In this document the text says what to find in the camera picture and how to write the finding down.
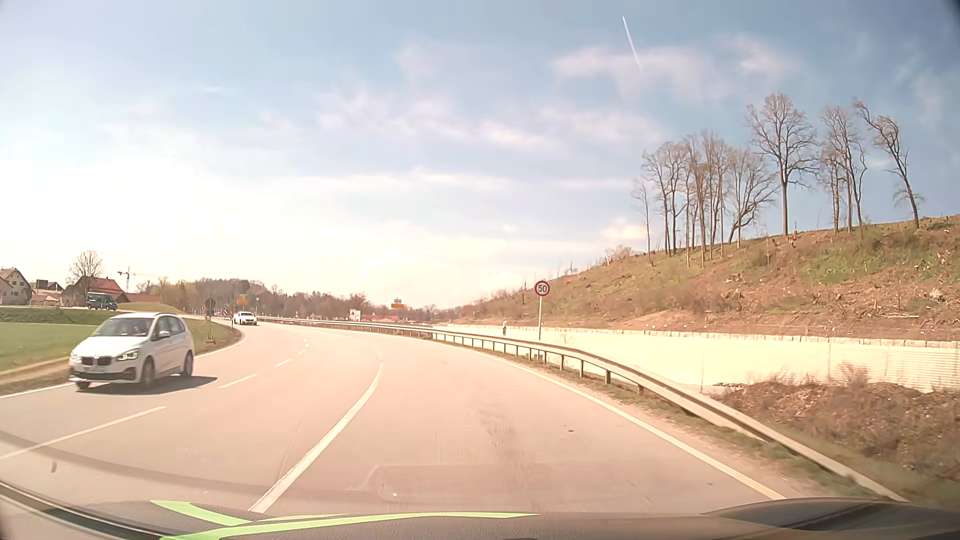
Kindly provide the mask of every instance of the dark van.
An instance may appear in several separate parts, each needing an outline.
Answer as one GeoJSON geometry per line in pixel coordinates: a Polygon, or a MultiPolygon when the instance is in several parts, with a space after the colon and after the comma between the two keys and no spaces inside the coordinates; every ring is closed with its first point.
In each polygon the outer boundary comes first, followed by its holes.
{"type": "Polygon", "coordinates": [[[112,311],[117,310],[117,302],[113,300],[113,297],[102,293],[102,292],[88,292],[86,293],[86,308],[87,309],[110,309],[112,311]]]}

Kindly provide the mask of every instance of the dirt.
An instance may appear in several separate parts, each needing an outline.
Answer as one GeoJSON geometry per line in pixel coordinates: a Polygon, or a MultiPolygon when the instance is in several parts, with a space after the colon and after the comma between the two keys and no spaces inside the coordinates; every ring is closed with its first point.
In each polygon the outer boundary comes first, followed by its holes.
{"type": "MultiPolygon", "coordinates": [[[[545,326],[960,340],[960,216],[813,231],[669,256],[629,254],[551,281],[545,326]]],[[[460,323],[536,325],[530,289],[460,323]]]]}
{"type": "Polygon", "coordinates": [[[757,420],[917,473],[875,478],[899,493],[932,497],[929,486],[939,482],[938,504],[960,507],[960,392],[923,393],[849,371],[843,384],[774,379],[719,399],[757,420]]]}

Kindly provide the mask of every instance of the grass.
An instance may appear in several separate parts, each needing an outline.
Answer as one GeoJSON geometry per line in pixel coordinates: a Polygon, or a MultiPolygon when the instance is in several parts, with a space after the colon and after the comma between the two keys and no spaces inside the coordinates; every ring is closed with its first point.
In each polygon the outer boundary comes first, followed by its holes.
{"type": "Polygon", "coordinates": [[[166,304],[161,304],[159,302],[127,302],[125,304],[120,304],[119,309],[124,311],[146,311],[146,312],[157,312],[157,313],[183,313],[182,309],[178,309],[173,306],[167,306],[166,304]]]}
{"type": "Polygon", "coordinates": [[[48,323],[100,326],[118,311],[58,307],[0,307],[0,323],[48,323]]]}
{"type": "Polygon", "coordinates": [[[97,327],[47,323],[0,323],[0,371],[67,358],[97,327]]]}
{"type": "Polygon", "coordinates": [[[206,321],[197,319],[183,319],[183,322],[186,323],[187,329],[190,330],[190,333],[193,335],[193,351],[195,355],[202,355],[203,353],[208,353],[217,349],[223,349],[227,345],[239,341],[240,337],[243,335],[243,333],[239,330],[232,329],[226,325],[209,323],[210,331],[213,334],[213,343],[207,343],[206,321]]]}

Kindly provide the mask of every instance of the asphalt road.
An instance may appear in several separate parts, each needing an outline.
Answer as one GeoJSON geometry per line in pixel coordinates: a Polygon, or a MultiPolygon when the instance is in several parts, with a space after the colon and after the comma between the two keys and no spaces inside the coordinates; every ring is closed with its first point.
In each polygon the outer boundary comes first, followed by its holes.
{"type": "Polygon", "coordinates": [[[505,360],[353,331],[245,332],[148,393],[0,398],[0,479],[67,503],[274,515],[704,512],[770,495],[505,360]]]}

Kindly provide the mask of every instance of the solid white line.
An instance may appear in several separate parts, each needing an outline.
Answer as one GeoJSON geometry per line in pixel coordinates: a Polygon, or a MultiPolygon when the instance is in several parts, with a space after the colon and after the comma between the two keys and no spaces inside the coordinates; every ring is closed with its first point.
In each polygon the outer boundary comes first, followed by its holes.
{"type": "Polygon", "coordinates": [[[42,388],[34,388],[33,390],[24,390],[23,392],[17,392],[17,393],[15,393],[15,394],[5,394],[5,395],[3,395],[3,396],[0,396],[0,400],[4,400],[4,399],[7,399],[7,398],[15,398],[15,397],[17,397],[17,396],[23,396],[23,395],[25,395],[25,394],[33,394],[34,392],[42,392],[43,390],[52,390],[52,389],[54,389],[54,388],[63,388],[64,386],[70,386],[70,385],[72,385],[72,384],[73,384],[73,382],[65,382],[65,383],[63,383],[63,384],[54,384],[53,386],[44,386],[44,387],[42,387],[42,388]]]}
{"type": "Polygon", "coordinates": [[[117,420],[113,420],[112,422],[107,422],[106,424],[101,424],[100,426],[95,426],[95,427],[93,427],[93,428],[89,428],[89,429],[83,430],[83,431],[77,431],[76,433],[72,433],[72,434],[70,434],[70,435],[64,435],[63,437],[58,437],[58,438],[56,438],[56,439],[49,440],[49,441],[47,441],[47,442],[45,442],[45,443],[34,444],[34,446],[29,446],[29,447],[27,447],[27,448],[21,448],[20,450],[17,450],[17,451],[15,451],[15,452],[11,452],[11,453],[9,453],[9,454],[0,455],[0,460],[2,460],[2,459],[7,459],[8,457],[14,457],[15,455],[25,454],[25,453],[27,453],[27,452],[29,452],[29,451],[31,451],[31,450],[36,450],[36,449],[38,449],[38,448],[43,448],[43,447],[45,447],[45,446],[50,446],[50,445],[52,445],[52,444],[57,444],[57,443],[59,443],[59,442],[61,442],[61,441],[65,441],[65,440],[67,440],[67,439],[72,439],[72,438],[74,438],[74,437],[79,437],[80,435],[86,435],[87,433],[90,433],[90,432],[92,432],[92,431],[102,430],[103,428],[109,428],[110,426],[116,426],[117,424],[120,424],[121,422],[126,422],[126,421],[132,420],[132,419],[134,419],[134,418],[139,418],[140,416],[144,416],[144,415],[146,415],[146,414],[150,414],[151,412],[157,412],[158,410],[161,410],[161,409],[163,409],[163,408],[167,408],[166,405],[155,406],[154,408],[151,408],[151,409],[149,409],[149,410],[144,410],[143,412],[138,412],[138,413],[136,413],[136,414],[131,414],[130,416],[125,416],[125,417],[123,417],[123,418],[119,418],[119,419],[117,419],[117,420]]]}
{"type": "Polygon", "coordinates": [[[253,375],[247,375],[247,376],[244,377],[243,379],[237,379],[237,380],[235,380],[234,382],[228,382],[227,384],[224,384],[223,386],[221,386],[221,388],[229,388],[229,387],[233,386],[234,384],[236,384],[237,382],[243,382],[244,380],[253,379],[254,377],[256,377],[256,373],[254,373],[253,375]]]}
{"type": "Polygon", "coordinates": [[[723,472],[723,473],[726,473],[727,475],[733,477],[734,479],[739,480],[741,483],[743,483],[743,484],[745,484],[745,485],[753,488],[754,490],[762,493],[763,495],[765,495],[765,496],[766,496],[767,498],[769,498],[769,499],[785,499],[785,497],[784,497],[783,495],[781,495],[780,493],[777,493],[777,492],[774,491],[773,489],[770,489],[769,487],[761,484],[760,482],[758,482],[758,481],[756,481],[756,480],[754,480],[754,479],[751,479],[750,477],[744,475],[743,473],[741,473],[741,472],[739,472],[739,471],[736,471],[736,470],[734,470],[733,468],[731,468],[731,467],[729,467],[729,466],[727,466],[727,465],[725,465],[725,464],[717,461],[716,459],[710,457],[709,455],[706,455],[706,454],[700,452],[699,450],[697,450],[697,449],[691,447],[690,445],[686,444],[684,441],[681,441],[680,439],[677,439],[677,438],[674,437],[673,435],[670,435],[670,434],[667,434],[667,433],[665,433],[665,432],[663,432],[663,431],[661,431],[661,430],[658,430],[657,428],[654,428],[653,426],[647,424],[646,422],[643,422],[642,420],[639,420],[639,419],[631,416],[630,414],[627,414],[626,412],[624,412],[624,411],[616,408],[615,406],[610,405],[610,404],[608,404],[608,403],[606,403],[606,402],[603,402],[603,401],[601,401],[601,400],[599,400],[599,399],[597,399],[597,398],[594,398],[593,396],[589,395],[589,394],[586,393],[586,392],[582,392],[582,391],[580,391],[580,390],[578,390],[578,389],[576,389],[576,388],[574,388],[574,387],[572,387],[572,386],[568,386],[568,385],[566,385],[566,384],[563,384],[562,382],[560,382],[560,381],[558,381],[558,380],[553,380],[553,379],[547,377],[546,375],[537,373],[536,371],[529,370],[529,369],[527,369],[527,368],[525,368],[525,367],[523,367],[523,366],[516,365],[516,364],[514,364],[513,362],[511,362],[511,361],[509,361],[509,360],[505,360],[505,359],[503,359],[503,358],[498,358],[498,357],[496,357],[496,356],[490,356],[490,355],[485,355],[485,356],[489,356],[490,358],[493,358],[494,360],[503,362],[503,363],[505,363],[505,364],[507,364],[507,365],[509,365],[509,366],[515,367],[516,369],[525,371],[525,372],[529,373],[530,375],[535,375],[535,376],[537,376],[537,377],[540,377],[540,378],[543,379],[543,380],[549,380],[550,382],[553,382],[554,384],[556,384],[556,385],[558,385],[558,386],[560,386],[560,387],[562,387],[562,388],[566,388],[567,390],[569,390],[569,391],[571,391],[571,392],[573,392],[573,393],[575,393],[575,394],[578,394],[578,395],[580,395],[580,396],[582,396],[582,397],[584,397],[584,398],[587,398],[588,400],[590,400],[590,401],[592,401],[592,402],[594,402],[594,403],[596,403],[596,404],[604,407],[605,409],[607,409],[607,410],[609,410],[609,411],[611,411],[611,412],[613,412],[613,413],[615,413],[615,414],[623,417],[624,419],[626,419],[626,420],[628,420],[628,421],[630,421],[630,422],[632,422],[632,423],[640,426],[641,428],[644,428],[645,430],[650,431],[651,433],[653,433],[653,434],[656,435],[657,437],[659,437],[659,438],[667,441],[668,443],[676,446],[676,447],[679,448],[680,450],[683,450],[684,452],[686,452],[686,453],[688,453],[688,454],[696,457],[697,459],[700,459],[701,461],[705,462],[706,464],[713,466],[714,468],[718,469],[719,471],[721,471],[721,472],[723,472]]]}
{"type": "Polygon", "coordinates": [[[360,396],[360,399],[357,400],[357,403],[353,404],[353,407],[351,407],[350,410],[347,411],[347,414],[340,419],[340,422],[337,422],[337,425],[334,426],[332,430],[328,431],[327,434],[324,435],[324,438],[320,439],[320,442],[317,443],[317,446],[310,449],[310,452],[307,452],[306,455],[301,458],[292,469],[287,471],[287,474],[283,475],[282,478],[277,480],[273,487],[267,490],[267,493],[264,493],[263,497],[261,497],[259,501],[250,507],[251,512],[266,512],[271,506],[274,505],[274,503],[276,503],[276,500],[279,499],[280,496],[283,495],[283,493],[289,489],[295,481],[297,481],[297,478],[299,478],[300,475],[306,471],[307,467],[309,467],[317,459],[317,457],[320,456],[321,452],[323,452],[326,447],[333,442],[333,439],[336,438],[336,436],[347,427],[347,424],[350,423],[350,420],[353,420],[353,417],[360,412],[360,409],[363,407],[363,405],[367,402],[370,396],[373,395],[373,390],[376,390],[376,386],[380,383],[381,373],[383,373],[382,361],[380,362],[380,367],[378,367],[376,370],[376,376],[373,377],[373,382],[370,383],[370,388],[367,388],[367,391],[364,392],[364,395],[360,396]]]}

